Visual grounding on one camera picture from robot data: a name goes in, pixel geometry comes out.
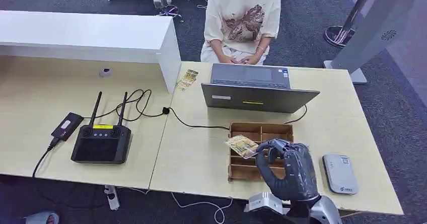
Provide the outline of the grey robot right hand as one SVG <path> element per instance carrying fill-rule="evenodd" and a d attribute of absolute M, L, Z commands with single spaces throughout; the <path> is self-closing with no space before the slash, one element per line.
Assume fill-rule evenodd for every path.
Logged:
<path fill-rule="evenodd" d="M 284 201 L 310 201 L 319 196 L 312 157 L 307 146 L 274 138 L 256 149 L 256 166 L 272 194 Z M 279 179 L 270 169 L 273 157 L 283 159 L 285 176 Z"/>

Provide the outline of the person's left hand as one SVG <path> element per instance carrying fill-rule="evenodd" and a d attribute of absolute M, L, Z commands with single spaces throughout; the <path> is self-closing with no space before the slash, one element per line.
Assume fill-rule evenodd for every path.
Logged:
<path fill-rule="evenodd" d="M 265 60 L 264 55 L 248 55 L 241 59 L 241 64 L 249 64 L 249 65 L 262 65 Z"/>

